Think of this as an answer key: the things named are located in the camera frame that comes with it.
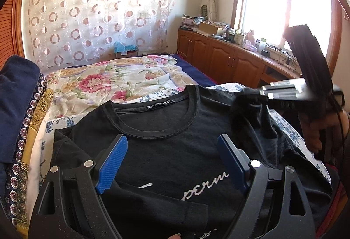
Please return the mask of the person's right hand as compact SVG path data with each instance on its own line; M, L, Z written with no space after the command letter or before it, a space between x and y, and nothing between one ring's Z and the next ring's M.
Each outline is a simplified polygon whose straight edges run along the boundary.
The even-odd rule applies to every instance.
M323 147L320 140L321 130L330 130L333 148L339 148L342 145L342 140L346 138L349 131L349 114L344 110L339 113L330 113L313 121L310 121L303 113L299 113L298 118L306 147L313 153L318 153Z

